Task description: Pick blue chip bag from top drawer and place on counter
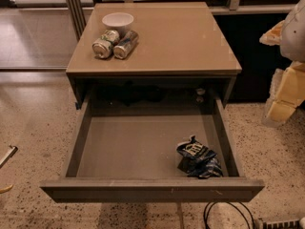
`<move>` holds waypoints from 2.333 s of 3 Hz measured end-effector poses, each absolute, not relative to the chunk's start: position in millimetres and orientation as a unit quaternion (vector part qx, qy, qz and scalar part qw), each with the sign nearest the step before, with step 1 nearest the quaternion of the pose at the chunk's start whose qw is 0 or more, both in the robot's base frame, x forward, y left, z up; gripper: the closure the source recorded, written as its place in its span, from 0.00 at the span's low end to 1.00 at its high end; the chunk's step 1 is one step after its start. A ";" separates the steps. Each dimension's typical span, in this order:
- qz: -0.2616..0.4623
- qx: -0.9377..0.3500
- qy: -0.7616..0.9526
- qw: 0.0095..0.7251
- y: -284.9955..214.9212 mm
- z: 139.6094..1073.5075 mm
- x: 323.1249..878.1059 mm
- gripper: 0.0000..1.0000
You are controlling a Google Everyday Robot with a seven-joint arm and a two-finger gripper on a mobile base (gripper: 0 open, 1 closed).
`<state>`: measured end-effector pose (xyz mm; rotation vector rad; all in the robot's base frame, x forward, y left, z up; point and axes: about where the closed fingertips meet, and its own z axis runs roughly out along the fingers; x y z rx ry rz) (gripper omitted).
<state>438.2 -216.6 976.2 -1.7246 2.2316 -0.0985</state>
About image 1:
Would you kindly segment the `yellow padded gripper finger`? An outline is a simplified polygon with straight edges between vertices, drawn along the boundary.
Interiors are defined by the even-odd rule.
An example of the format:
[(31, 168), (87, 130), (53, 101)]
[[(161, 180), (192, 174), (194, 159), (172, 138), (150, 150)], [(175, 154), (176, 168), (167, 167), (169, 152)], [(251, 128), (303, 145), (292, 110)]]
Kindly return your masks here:
[(286, 70), (276, 69), (269, 93), (262, 123), (279, 127), (305, 100), (305, 63), (294, 61)]
[(281, 42), (281, 31), (283, 24), (284, 21), (278, 22), (259, 38), (259, 42), (267, 46), (279, 45)]

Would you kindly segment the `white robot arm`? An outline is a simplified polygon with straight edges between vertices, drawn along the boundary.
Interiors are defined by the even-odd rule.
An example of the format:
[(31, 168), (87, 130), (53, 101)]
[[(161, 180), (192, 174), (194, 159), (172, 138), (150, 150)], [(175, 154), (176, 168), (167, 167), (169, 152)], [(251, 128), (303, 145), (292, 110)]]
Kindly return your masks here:
[(276, 128), (305, 100), (305, 0), (300, 0), (283, 21), (259, 38), (259, 42), (277, 45), (280, 54), (292, 61), (286, 70), (275, 70), (264, 109), (262, 123)]

